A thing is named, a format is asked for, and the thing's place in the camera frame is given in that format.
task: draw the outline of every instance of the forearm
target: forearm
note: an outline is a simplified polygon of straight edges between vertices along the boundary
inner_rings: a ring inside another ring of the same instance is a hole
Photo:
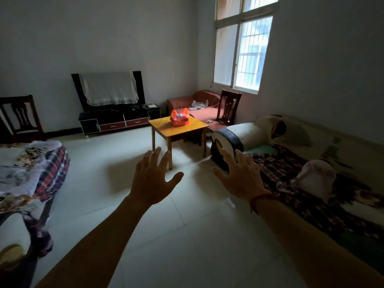
[[[384,286],[384,278],[377,271],[282,203],[259,200],[256,208],[309,287]]]
[[[40,281],[36,288],[107,287],[121,254],[147,208],[126,197],[119,207]]]

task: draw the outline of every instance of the red sofa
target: red sofa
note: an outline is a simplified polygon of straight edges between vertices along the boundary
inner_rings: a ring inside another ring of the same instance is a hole
[[[176,111],[180,111],[183,108],[190,108],[192,107],[192,102],[194,100],[203,103],[208,100],[208,107],[199,110],[190,110],[189,114],[191,116],[204,123],[206,123],[208,120],[216,120],[218,105],[220,103],[220,95],[207,90],[197,91],[192,96],[168,99],[168,113],[170,114],[173,109],[175,109]]]

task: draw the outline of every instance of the person's right arm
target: person's right arm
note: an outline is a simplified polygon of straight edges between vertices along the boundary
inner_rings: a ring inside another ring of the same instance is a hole
[[[270,193],[264,189],[260,169],[250,157],[236,150],[236,163],[225,150],[220,153],[230,174],[226,176],[217,168],[212,170],[230,193],[248,202],[257,195]],[[260,199],[255,207],[309,287],[384,287],[384,277],[376,270],[279,201]]]

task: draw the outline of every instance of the plastic bag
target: plastic bag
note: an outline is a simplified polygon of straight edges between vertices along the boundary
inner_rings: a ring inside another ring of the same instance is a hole
[[[177,113],[175,109],[170,114],[170,121],[173,127],[179,127],[189,124],[189,110],[184,108],[180,113]]]

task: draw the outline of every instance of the wall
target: wall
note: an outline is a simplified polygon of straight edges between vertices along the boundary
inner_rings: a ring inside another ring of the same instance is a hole
[[[280,0],[260,91],[237,123],[285,114],[384,144],[381,0]],[[215,0],[199,0],[198,85],[212,85]]]
[[[0,4],[0,96],[32,94],[46,132],[79,127],[71,73],[140,70],[153,103],[197,89],[197,0]]]

